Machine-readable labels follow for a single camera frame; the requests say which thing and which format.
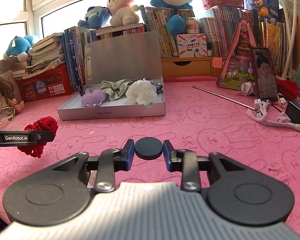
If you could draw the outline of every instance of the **charger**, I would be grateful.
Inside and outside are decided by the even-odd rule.
[[[285,114],[292,123],[300,124],[300,105],[296,101],[289,101]]]

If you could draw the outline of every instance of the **label printer box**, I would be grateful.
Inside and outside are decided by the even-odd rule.
[[[104,80],[149,78],[163,85],[159,46],[157,32],[134,33],[86,44],[86,91],[100,89]],[[80,93],[76,93],[58,108],[58,114],[61,120],[165,115],[164,93],[159,93],[150,107],[127,105],[126,101],[126,96],[114,101],[106,98],[102,106],[84,107]]]
[[[206,35],[179,34],[177,35],[179,57],[206,57],[207,40]]]

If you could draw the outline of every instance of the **black circular disc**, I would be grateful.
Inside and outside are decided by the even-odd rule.
[[[294,204],[288,186],[259,172],[235,173],[227,172],[208,190],[207,201],[216,213],[245,226],[267,226],[287,219]]]
[[[134,147],[136,155],[143,160],[154,160],[162,154],[162,142],[157,138],[143,137]]]
[[[52,226],[84,211],[90,203],[89,190],[67,173],[30,176],[12,184],[2,199],[9,219],[30,226]]]

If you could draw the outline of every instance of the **smartphone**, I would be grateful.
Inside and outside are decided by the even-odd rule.
[[[262,101],[278,101],[278,89],[271,53],[268,48],[250,50],[251,66],[255,77],[257,97]]]

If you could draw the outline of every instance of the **white bunny plush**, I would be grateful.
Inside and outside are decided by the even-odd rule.
[[[134,0],[108,0],[107,7],[112,14],[110,24],[113,27],[126,26],[139,22],[139,16],[135,12],[138,5],[132,5]]]
[[[145,105],[149,107],[157,99],[157,89],[149,80],[134,82],[126,92],[127,105]]]

